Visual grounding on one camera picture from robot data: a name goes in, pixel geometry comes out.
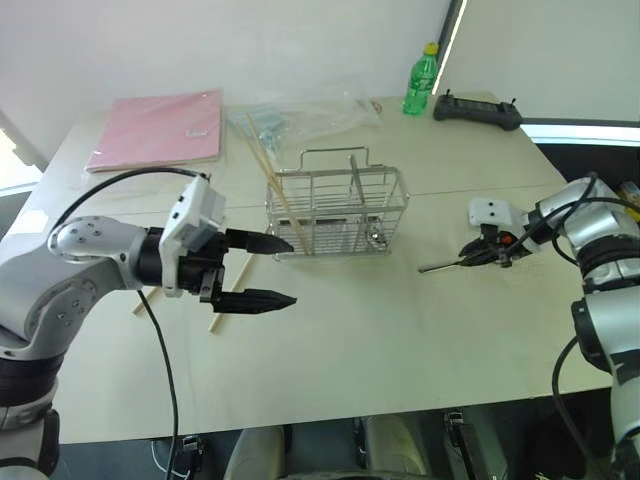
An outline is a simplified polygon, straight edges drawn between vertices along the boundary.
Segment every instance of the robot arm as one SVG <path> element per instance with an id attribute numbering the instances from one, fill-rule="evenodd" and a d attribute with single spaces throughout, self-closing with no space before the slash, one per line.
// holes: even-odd
<path id="1" fill-rule="evenodd" d="M 485 249 L 483 263 L 510 266 L 512 260 L 539 251 L 554 231 L 569 241 L 583 278 L 584 297 L 571 306 L 580 350 L 589 363 L 612 375 L 616 459 L 636 469 L 626 478 L 640 478 L 640 226 L 624 206 L 580 203 L 590 182 L 585 178 L 567 185 L 531 212 L 500 200 L 474 199 L 469 218 L 483 230 L 475 241 Z M 600 180 L 584 198 L 592 197 L 618 198 Z M 579 204 L 563 219 L 572 202 Z M 560 209 L 565 213 L 553 213 Z M 513 241 L 528 231 L 530 237 L 514 249 Z"/>
<path id="2" fill-rule="evenodd" d="M 223 292 L 229 248 L 291 251 L 263 233 L 219 230 L 224 197 L 195 177 L 164 229 L 107 217 L 70 219 L 45 244 L 0 265 L 0 479 L 22 471 L 39 478 L 57 461 L 59 420 L 51 409 L 56 375 L 91 308 L 113 290 L 183 290 L 214 311 L 261 313 L 295 298 L 268 290 Z"/>

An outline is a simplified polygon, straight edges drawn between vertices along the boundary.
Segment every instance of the plastic bag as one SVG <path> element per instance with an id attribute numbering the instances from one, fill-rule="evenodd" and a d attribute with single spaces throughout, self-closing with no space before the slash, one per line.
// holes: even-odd
<path id="1" fill-rule="evenodd" d="M 359 91 L 354 77 L 335 79 L 308 95 L 234 109 L 227 114 L 231 125 L 251 137 L 249 117 L 267 152 L 276 160 L 289 145 L 363 125 L 378 125 L 371 99 Z"/>

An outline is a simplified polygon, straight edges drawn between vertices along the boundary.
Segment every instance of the white table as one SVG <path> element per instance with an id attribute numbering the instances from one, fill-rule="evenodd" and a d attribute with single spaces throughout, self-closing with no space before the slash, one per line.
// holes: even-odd
<path id="1" fill-rule="evenodd" d="M 211 308 L 185 295 L 158 298 L 180 402 L 181 432 L 431 409 L 546 395 L 555 358 L 572 336 L 570 303 L 580 276 L 547 249 L 512 269 L 496 266 L 419 275 L 420 264 L 451 258 L 478 235 L 467 224 L 475 196 L 521 208 L 561 188 L 561 176 L 520 131 L 462 121 L 404 117 L 383 102 L 382 126 L 309 146 L 364 144 L 398 166 L 413 196 L 393 243 L 378 258 L 275 262 L 261 257 L 244 285 L 298 297 L 288 309 L 228 316 L 207 332 Z M 79 122 L 52 160 L 25 211 L 59 214 L 88 184 L 82 167 L 105 115 Z M 228 224 L 266 224 L 264 179 L 232 132 L 223 166 L 208 165 L 229 195 Z M 163 225 L 184 179 L 131 179 L 84 211 Z M 135 214 L 123 215 L 125 210 Z M 0 258 L 43 234 L 12 235 Z M 246 259 L 227 256 L 227 283 Z M 153 328 L 131 314 L 133 292 L 113 292 L 92 310 L 60 373 L 55 407 L 61 441 L 164 436 L 170 403 Z M 572 354 L 563 389 L 605 386 L 608 375 Z"/>

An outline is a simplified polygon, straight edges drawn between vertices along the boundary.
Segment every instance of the black cable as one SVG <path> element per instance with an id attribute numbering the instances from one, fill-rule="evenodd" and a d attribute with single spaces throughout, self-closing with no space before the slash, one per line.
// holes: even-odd
<path id="1" fill-rule="evenodd" d="M 560 229 L 564 227 L 564 222 L 566 222 L 567 219 L 571 215 L 573 215 L 578 208 L 580 208 L 580 205 L 582 205 L 581 202 L 585 198 L 587 198 L 593 191 L 593 187 L 598 180 L 598 175 L 595 172 L 589 172 L 587 175 L 590 179 L 587 188 L 584 189 L 584 192 L 582 192 L 582 195 L 580 195 L 580 198 L 578 198 L 578 201 L 575 203 L 575 205 L 573 205 L 573 207 L 569 209 L 569 211 L 560 219 L 560 221 L 556 224 L 555 227 L 553 227 L 553 230 L 551 231 L 551 244 L 553 245 L 553 249 L 558 255 L 560 255 L 560 257 L 565 259 L 570 264 L 575 265 L 576 267 L 578 266 L 578 262 L 576 262 L 575 259 L 571 258 L 564 252 L 564 250 L 562 250 L 562 248 L 560 248 L 560 245 L 558 245 L 558 237 L 560 236 Z"/>
<path id="2" fill-rule="evenodd" d="M 587 442 L 584 440 L 584 438 L 582 438 L 578 427 L 571 418 L 571 415 L 569 414 L 569 411 L 567 410 L 567 407 L 565 406 L 564 402 L 562 401 L 562 397 L 560 396 L 560 389 L 558 387 L 560 370 L 562 369 L 562 365 L 564 364 L 567 355 L 569 355 L 569 352 L 571 352 L 571 349 L 573 349 L 573 347 L 575 347 L 577 343 L 578 337 L 573 337 L 569 341 L 569 343 L 567 343 L 567 345 L 562 349 L 560 355 L 558 355 L 556 364 L 553 367 L 553 375 L 551 376 L 551 392 L 553 396 L 553 402 L 556 404 L 556 409 L 558 410 L 562 421 L 566 425 L 567 430 L 569 430 L 569 433 L 573 437 L 573 440 L 576 442 L 576 445 L 578 445 L 578 448 L 582 452 L 582 455 L 584 455 L 584 458 L 587 460 L 587 462 L 591 463 L 601 480 L 609 480 L 609 475 L 606 474 L 600 464 L 596 461 L 595 457 L 591 453 L 591 450 L 589 450 Z"/>
<path id="3" fill-rule="evenodd" d="M 176 168 L 176 167 L 144 167 L 138 168 L 136 170 L 130 170 L 128 172 L 120 173 L 115 177 L 110 178 L 109 180 L 105 180 L 102 183 L 99 183 L 95 187 L 92 187 L 87 192 L 82 194 L 75 202 L 73 202 L 63 213 L 60 215 L 60 218 L 53 225 L 52 230 L 62 225 L 71 214 L 77 210 L 77 208 L 86 202 L 89 198 L 94 196 L 101 190 L 117 183 L 121 180 L 125 180 L 127 178 L 135 177 L 138 175 L 146 175 L 147 173 L 175 173 L 177 175 L 185 175 L 187 177 L 197 177 L 198 175 L 205 176 L 203 173 L 195 172 L 193 170 L 186 170 L 184 168 Z"/>
<path id="4" fill-rule="evenodd" d="M 171 371 L 171 362 L 169 361 L 169 354 L 167 353 L 167 346 L 164 343 L 164 337 L 162 336 L 162 329 L 160 328 L 160 324 L 158 323 L 158 319 L 156 318 L 153 310 L 151 310 L 151 305 L 147 301 L 147 297 L 144 296 L 142 290 L 137 290 L 138 296 L 140 297 L 140 301 L 144 305 L 149 318 L 151 319 L 151 323 L 153 323 L 154 328 L 156 329 L 156 334 L 158 335 L 158 342 L 160 342 L 160 349 L 162 350 L 162 358 L 164 359 L 164 366 L 167 369 L 167 379 L 169 380 L 169 393 L 171 394 L 171 409 L 173 410 L 173 432 L 171 434 L 171 448 L 169 449 L 169 460 L 167 460 L 167 472 L 165 474 L 165 480 L 171 480 L 173 477 L 173 461 L 176 455 L 176 447 L 178 444 L 178 425 L 179 425 L 179 417 L 178 417 L 178 400 L 176 398 L 176 387 L 173 383 L 173 372 Z"/>
<path id="5" fill-rule="evenodd" d="M 580 200 L 580 201 L 576 200 L 575 202 L 565 203 L 564 205 L 561 205 L 560 207 L 558 207 L 553 212 L 551 212 L 548 215 L 544 216 L 540 221 L 538 221 L 538 223 L 536 223 L 531 228 L 529 228 L 529 230 L 524 232 L 522 234 L 522 236 L 518 240 L 516 240 L 516 242 L 514 242 L 509 248 L 507 248 L 505 250 L 505 255 L 507 255 L 507 256 L 512 255 L 513 252 L 515 252 L 518 248 L 520 248 L 522 246 L 522 244 L 525 241 L 527 241 L 532 235 L 535 235 L 538 231 L 540 231 L 540 229 L 542 229 L 545 226 L 547 226 L 547 222 L 549 220 L 551 220 L 556 215 L 560 215 L 566 209 L 571 208 L 572 206 L 574 206 L 574 205 L 576 205 L 578 203 L 580 205 L 583 205 L 585 203 L 613 203 L 613 204 L 616 204 L 616 205 L 622 205 L 624 207 L 632 209 L 635 212 L 640 213 L 640 207 L 639 206 L 634 205 L 633 203 L 628 202 L 626 200 L 622 200 L 620 198 L 590 197 L 590 198 L 585 198 L 584 200 Z"/>

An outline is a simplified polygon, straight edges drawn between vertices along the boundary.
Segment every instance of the bottle cap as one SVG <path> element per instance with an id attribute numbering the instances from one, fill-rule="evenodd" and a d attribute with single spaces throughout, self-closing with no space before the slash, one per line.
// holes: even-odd
<path id="1" fill-rule="evenodd" d="M 425 55 L 436 55 L 438 53 L 438 44 L 437 43 L 427 43 L 424 46 Z"/>

